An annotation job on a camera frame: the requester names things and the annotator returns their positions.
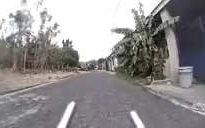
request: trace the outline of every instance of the road marking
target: road marking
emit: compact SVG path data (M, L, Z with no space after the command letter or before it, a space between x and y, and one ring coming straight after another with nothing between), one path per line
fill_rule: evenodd
M136 111L131 111L130 114L137 128L145 128Z
M70 117L72 115L72 112L75 108L76 103L74 101L70 102L65 110L65 113L63 114L62 119L60 120L60 123L58 124L57 128L66 128L68 126Z

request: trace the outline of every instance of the sky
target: sky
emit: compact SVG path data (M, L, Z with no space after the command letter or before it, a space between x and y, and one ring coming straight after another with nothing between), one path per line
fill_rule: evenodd
M20 9L20 1L0 0L0 20ZM27 0L28 6L33 6L34 1ZM148 15L161 0L44 0L43 7L60 25L61 34L57 37L60 45L63 38L71 39L80 61L89 61L109 56L111 48L123 38L112 34L112 28L134 29L131 9L138 9L139 1Z

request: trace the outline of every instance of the dirt ground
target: dirt ground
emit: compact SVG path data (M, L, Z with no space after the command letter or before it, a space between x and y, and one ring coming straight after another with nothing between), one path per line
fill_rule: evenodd
M20 74L9 70L0 70L0 91L26 87L30 85L51 82L62 79L75 72L45 72L38 74Z

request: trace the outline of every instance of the street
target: street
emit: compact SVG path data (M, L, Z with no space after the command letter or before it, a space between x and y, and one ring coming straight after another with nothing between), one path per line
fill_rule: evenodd
M76 108L70 128L135 128L132 110L145 128L205 128L205 116L105 72L1 96L0 128L56 128L71 101Z

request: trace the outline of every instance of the trash can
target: trash can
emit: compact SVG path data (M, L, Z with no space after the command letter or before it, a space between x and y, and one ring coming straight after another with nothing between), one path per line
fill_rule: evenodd
M178 83L180 87L190 88L193 82L193 67L178 68Z

